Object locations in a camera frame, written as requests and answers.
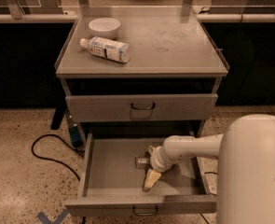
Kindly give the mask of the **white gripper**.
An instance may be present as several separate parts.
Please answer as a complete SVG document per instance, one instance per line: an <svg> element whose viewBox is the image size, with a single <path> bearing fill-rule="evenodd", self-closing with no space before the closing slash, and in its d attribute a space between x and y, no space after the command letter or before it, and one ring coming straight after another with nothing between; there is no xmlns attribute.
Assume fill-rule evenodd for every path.
<svg viewBox="0 0 275 224"><path fill-rule="evenodd" d="M149 168L144 180L144 189L150 190L161 178L161 173L164 173L172 168L174 160L170 159L162 146L153 147L148 146L148 152L150 154L151 166L155 169Z"/></svg>

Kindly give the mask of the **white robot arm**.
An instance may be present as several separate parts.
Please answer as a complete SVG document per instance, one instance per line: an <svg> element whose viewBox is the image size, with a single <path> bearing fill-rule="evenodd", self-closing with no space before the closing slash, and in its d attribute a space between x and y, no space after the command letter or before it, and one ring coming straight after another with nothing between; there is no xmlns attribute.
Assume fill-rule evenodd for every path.
<svg viewBox="0 0 275 224"><path fill-rule="evenodd" d="M217 158L217 224L275 224L275 116L247 115L217 135L172 135L149 153L145 189L183 158Z"/></svg>

